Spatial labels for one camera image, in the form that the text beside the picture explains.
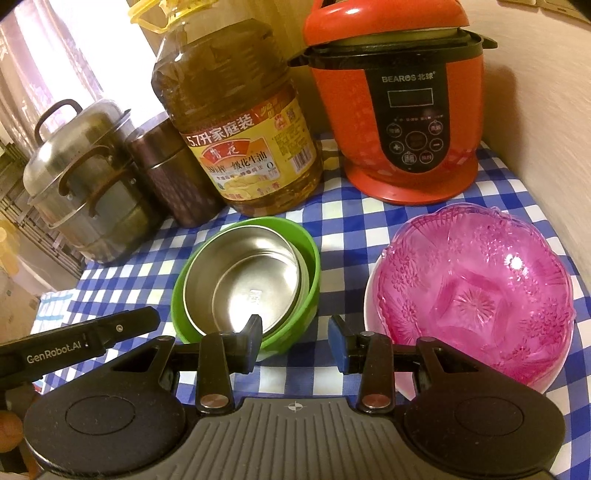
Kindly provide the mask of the person's left hand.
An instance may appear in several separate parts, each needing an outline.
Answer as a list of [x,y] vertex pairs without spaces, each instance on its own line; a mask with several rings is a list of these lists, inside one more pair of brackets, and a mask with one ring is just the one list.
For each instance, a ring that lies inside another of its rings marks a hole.
[[1,411],[1,453],[17,449],[22,456],[26,470],[18,473],[2,473],[2,479],[34,479],[39,467],[24,440],[22,417],[26,410],[39,398],[32,384],[22,385],[8,392],[12,410]]

